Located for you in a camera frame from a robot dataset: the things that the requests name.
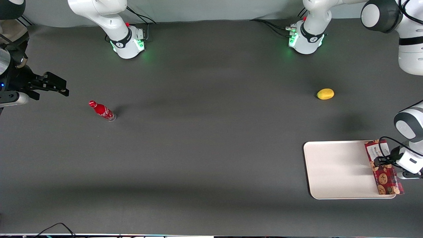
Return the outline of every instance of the cookie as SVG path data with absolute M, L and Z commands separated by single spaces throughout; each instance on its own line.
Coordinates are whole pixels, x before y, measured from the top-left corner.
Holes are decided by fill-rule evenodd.
M 388 182 L 388 176 L 386 174 L 380 174 L 379 175 L 379 183 L 380 184 L 386 184 Z
M 399 194 L 399 188 L 395 187 L 395 186 L 390 186 L 392 192 L 391 194 Z
M 377 190 L 379 190 L 379 194 L 380 195 L 385 195 L 386 194 L 385 188 L 382 185 L 378 185 L 377 186 Z

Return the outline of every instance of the cable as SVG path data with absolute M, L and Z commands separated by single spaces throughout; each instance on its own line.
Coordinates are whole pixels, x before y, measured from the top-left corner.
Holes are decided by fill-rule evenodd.
M 274 25 L 274 24 L 272 24 L 272 23 L 267 23 L 267 21 L 265 21 L 265 20 L 261 20 L 261 19 L 253 19 L 253 20 L 250 20 L 250 21 L 253 21 L 253 22 L 262 22 L 262 23 L 264 23 L 266 26 L 268 26 L 273 32 L 275 32 L 276 34 L 278 34 L 278 35 L 280 35 L 280 36 L 283 36 L 283 37 L 287 37 L 286 35 L 283 35 L 283 34 L 281 34 L 280 32 L 278 32 L 277 30 L 275 30 L 273 27 L 272 27 L 272 25 Z
M 67 227 L 64 223 L 62 223 L 62 222 L 59 222 L 59 223 L 56 223 L 56 224 L 54 224 L 54 225 L 52 225 L 52 226 L 50 226 L 49 228 L 46 228 L 46 229 L 44 229 L 44 230 L 42 230 L 40 233 L 38 233 L 38 235 L 34 235 L 34 236 L 30 236 L 29 238 L 33 238 L 33 237 L 38 237 L 38 236 L 40 236 L 42 233 L 44 233 L 46 230 L 48 230 L 48 229 L 50 229 L 50 228 L 52 228 L 52 227 L 54 227 L 54 226 L 56 226 L 56 225 L 62 225 L 62 226 L 64 226 L 68 231 L 69 231 L 69 233 L 72 235 L 72 237 L 73 238 L 75 238 L 75 233 L 73 232 L 73 231 L 71 231 L 71 229 L 69 229 L 69 227 Z
M 145 41 L 148 40 L 148 37 L 150 36 L 150 24 L 147 24 L 147 37 L 144 39 Z
M 395 161 L 391 160 L 388 156 L 385 156 L 385 154 L 383 153 L 382 147 L 380 146 L 380 142 L 381 142 L 381 140 L 382 140 L 383 138 L 386 138 L 386 139 L 390 139 L 390 140 L 392 140 L 392 141 L 395 141 L 397 144 L 401 145 L 402 147 L 406 148 L 407 150 L 409 150 L 409 151 L 411 151 L 411 152 L 413 152 L 413 153 L 415 153 L 415 154 L 417 154 L 417 155 L 419 155 L 419 156 L 422 156 L 422 157 L 423 157 L 423 155 L 422 155 L 422 154 L 420 154 L 420 153 L 418 153 L 418 152 L 416 152 L 416 151 L 414 151 L 414 150 L 410 149 L 410 147 L 408 147 L 408 146 L 406 146 L 405 144 L 403 144 L 403 143 L 401 143 L 401 142 L 399 142 L 399 141 L 395 140 L 394 138 L 391 138 L 391 137 L 389 137 L 389 136 L 382 136 L 381 138 L 379 138 L 379 142 L 378 142 L 378 145 L 379 145 L 379 150 L 380 150 L 380 152 L 382 153 L 382 157 L 383 157 L 384 159 L 386 159 L 389 163 L 391 163 L 392 165 L 394 165 L 394 166 L 396 166 L 396 167 L 399 167 L 399 166 L 397 165 L 397 163 L 396 163 Z
M 129 7 L 127 7 L 127 9 L 132 12 L 133 14 L 137 15 L 137 17 L 139 17 L 141 20 L 143 20 L 143 22 L 145 22 L 148 25 L 148 22 L 144 20 L 144 18 L 142 18 L 141 16 L 139 16 L 137 13 L 135 13 L 134 11 L 130 10 Z
M 269 24 L 269 25 L 273 26 L 274 28 L 285 30 L 285 27 L 281 27 L 281 26 L 275 25 L 275 24 L 273 24 L 273 23 L 271 23 L 269 21 L 263 20 L 263 19 L 252 19 L 250 21 L 253 21 L 253 22 L 262 22 L 264 24 Z
M 26 22 L 28 22 L 29 25 L 33 25 L 30 21 L 28 21 L 23 15 L 21 16 L 23 20 L 25 20 Z
M 21 22 L 21 20 L 19 20 L 19 19 L 16 19 L 16 20 L 18 20 L 18 22 L 20 22 L 22 25 L 24 25 L 26 27 L 26 24 L 24 24 L 23 22 Z
M 298 13 L 297 17 L 299 17 L 299 15 L 302 13 L 302 11 L 305 10 L 305 7 Z
M 405 3 L 404 3 L 404 5 L 402 5 L 402 0 L 399 0 L 399 1 L 398 1 L 398 7 L 399 7 L 400 11 L 402 12 L 402 14 L 404 14 L 404 16 L 408 17 L 410 20 L 412 20 L 412 21 L 414 21 L 414 22 L 417 22 L 417 23 L 419 23 L 419 24 L 422 24 L 422 25 L 423 25 L 423 21 L 422 21 L 422 20 L 420 20 L 420 19 L 417 19 L 417 18 L 415 18 L 415 17 L 410 16 L 410 15 L 407 13 L 407 11 L 405 10 L 405 7 L 407 6 L 407 4 L 408 4 L 408 2 L 409 2 L 409 1 L 410 1 L 410 0 L 406 0 L 406 1 L 405 1 Z
M 307 13 L 307 11 L 305 11 L 301 16 L 300 16 L 300 18 L 302 18 L 303 16 L 304 16 L 304 14 L 306 14 Z
M 133 14 L 137 15 L 139 18 L 144 17 L 147 18 L 148 20 L 154 22 L 154 24 L 157 24 L 157 22 L 155 22 L 153 19 L 151 19 L 150 17 L 146 17 L 144 15 L 138 14 L 136 13 L 134 10 L 132 10 L 130 7 L 126 7 L 130 12 L 132 12 Z
M 9 44 L 13 45 L 18 51 L 20 51 L 24 55 L 24 58 L 25 59 L 28 59 L 28 56 L 25 54 L 25 51 L 23 51 L 18 45 L 16 45 L 15 43 L 13 43 L 13 41 L 9 40 L 3 34 L 0 34 L 0 37 L 3 38 L 5 41 L 9 42 Z

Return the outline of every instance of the green led light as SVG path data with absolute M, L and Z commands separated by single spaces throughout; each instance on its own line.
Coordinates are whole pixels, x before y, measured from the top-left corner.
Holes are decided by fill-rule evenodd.
M 322 42 L 323 42 L 323 38 L 324 38 L 324 34 L 321 36 L 319 46 L 321 46 L 321 44 L 322 44 Z
M 113 45 L 113 43 L 110 41 L 110 44 L 112 45 L 112 47 L 113 47 L 113 51 L 114 52 L 116 52 L 116 49 L 115 49 L 115 46 Z
M 295 33 L 293 36 L 291 36 L 291 38 L 293 39 L 289 41 L 289 46 L 294 47 L 298 39 L 298 33 Z
M 137 43 L 138 50 L 143 51 L 144 50 L 143 40 L 136 40 L 136 43 Z

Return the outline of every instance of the red cookie box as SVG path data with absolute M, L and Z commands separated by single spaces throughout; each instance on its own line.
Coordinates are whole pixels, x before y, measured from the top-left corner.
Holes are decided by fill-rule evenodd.
M 386 140 L 381 140 L 380 146 L 385 156 L 390 154 Z M 379 140 L 370 141 L 365 144 L 365 147 L 379 194 L 404 194 L 404 189 L 398 181 L 395 168 L 392 165 L 382 165 L 378 167 L 374 165 L 374 159 L 382 156 L 379 149 Z

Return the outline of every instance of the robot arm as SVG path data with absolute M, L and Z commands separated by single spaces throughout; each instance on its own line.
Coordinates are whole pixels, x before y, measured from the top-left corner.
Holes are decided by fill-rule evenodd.
M 323 33 L 332 19 L 330 9 L 342 4 L 363 3 L 367 0 L 303 0 L 304 7 L 310 12 L 307 19 L 291 25 L 292 39 L 289 47 L 301 54 L 312 54 L 321 45 Z
M 408 139 L 408 147 L 402 147 L 396 163 L 403 169 L 417 174 L 423 169 L 423 101 L 414 104 L 399 113 L 394 118 L 397 130 Z
M 407 147 L 396 147 L 387 158 L 380 157 L 375 165 L 396 164 L 404 169 L 398 173 L 403 179 L 423 178 L 423 101 L 395 115 L 396 129 L 407 138 Z
M 367 29 L 398 32 L 399 66 L 412 75 L 423 75 L 423 24 L 418 19 L 423 19 L 423 2 L 415 0 L 369 0 L 361 12 L 361 21 Z
M 25 0 L 0 0 L 0 20 L 21 17 L 24 10 Z M 26 104 L 30 98 L 38 100 L 36 89 L 69 95 L 64 79 L 50 72 L 36 75 L 23 62 L 16 62 L 5 47 L 0 47 L 0 114 L 3 107 Z
M 99 25 L 109 36 L 113 50 L 129 59 L 144 50 L 144 32 L 127 26 L 118 15 L 126 9 L 126 0 L 68 0 L 71 10 Z

